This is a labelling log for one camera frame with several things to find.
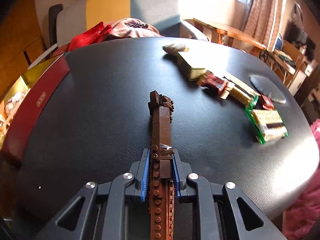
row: triangular cutout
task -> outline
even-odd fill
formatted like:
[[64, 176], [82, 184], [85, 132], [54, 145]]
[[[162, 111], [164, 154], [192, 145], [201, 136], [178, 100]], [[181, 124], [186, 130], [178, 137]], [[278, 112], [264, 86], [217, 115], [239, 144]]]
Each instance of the triangular cutout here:
[[84, 200], [84, 197], [78, 198], [69, 207], [68, 211], [64, 214], [64, 216], [59, 219], [57, 225], [69, 231], [74, 231], [78, 223]]
[[241, 216], [244, 222], [245, 229], [247, 231], [254, 230], [263, 226], [263, 221], [258, 215], [248, 206], [243, 198], [238, 197], [237, 203], [241, 212]]

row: black leather tabletop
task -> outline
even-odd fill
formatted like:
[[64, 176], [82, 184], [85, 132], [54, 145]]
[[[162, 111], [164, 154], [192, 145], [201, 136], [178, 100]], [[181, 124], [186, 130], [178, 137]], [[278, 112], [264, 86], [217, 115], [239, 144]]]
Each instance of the black leather tabletop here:
[[[240, 103], [187, 81], [165, 56], [162, 46], [173, 42], [208, 50], [208, 68], [225, 68], [251, 87], [250, 75], [268, 77], [286, 97], [286, 105], [274, 104], [289, 137], [259, 144]], [[181, 160], [211, 182], [235, 182], [270, 218], [300, 195], [318, 166], [318, 147], [301, 109], [252, 55], [191, 39], [135, 38], [77, 49], [66, 59], [70, 73], [41, 113], [19, 172], [20, 201], [37, 217], [50, 218], [86, 182], [111, 181], [140, 159], [150, 145], [153, 90], [174, 101], [172, 145]], [[191, 228], [190, 210], [176, 208], [176, 236]]]

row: striped curtain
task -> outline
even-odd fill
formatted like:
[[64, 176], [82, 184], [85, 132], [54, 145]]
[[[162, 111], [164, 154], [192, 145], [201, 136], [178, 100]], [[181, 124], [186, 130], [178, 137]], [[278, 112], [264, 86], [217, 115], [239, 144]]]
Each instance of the striped curtain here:
[[244, 33], [263, 43], [273, 52], [281, 28], [286, 0], [253, 0]]

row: dark brown lego piece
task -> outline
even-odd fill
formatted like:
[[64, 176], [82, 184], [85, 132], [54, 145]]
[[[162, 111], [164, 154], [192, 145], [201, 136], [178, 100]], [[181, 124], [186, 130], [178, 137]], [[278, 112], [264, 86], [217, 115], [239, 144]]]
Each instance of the dark brown lego piece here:
[[174, 190], [172, 182], [172, 154], [170, 123], [174, 110], [173, 101], [150, 93], [148, 103], [152, 116], [151, 158], [150, 158], [150, 239], [172, 240]]

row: gold logo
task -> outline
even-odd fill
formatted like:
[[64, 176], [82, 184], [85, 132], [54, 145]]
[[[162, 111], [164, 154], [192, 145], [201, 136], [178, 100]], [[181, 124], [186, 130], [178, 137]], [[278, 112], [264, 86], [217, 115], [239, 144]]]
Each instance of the gold logo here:
[[46, 95], [47, 95], [47, 94], [43, 91], [42, 94], [41, 94], [41, 96], [39, 97], [39, 99], [38, 99], [38, 101], [37, 101], [37, 106], [38, 106], [38, 107], [41, 106], [41, 104], [42, 104], [43, 100], [45, 99]]

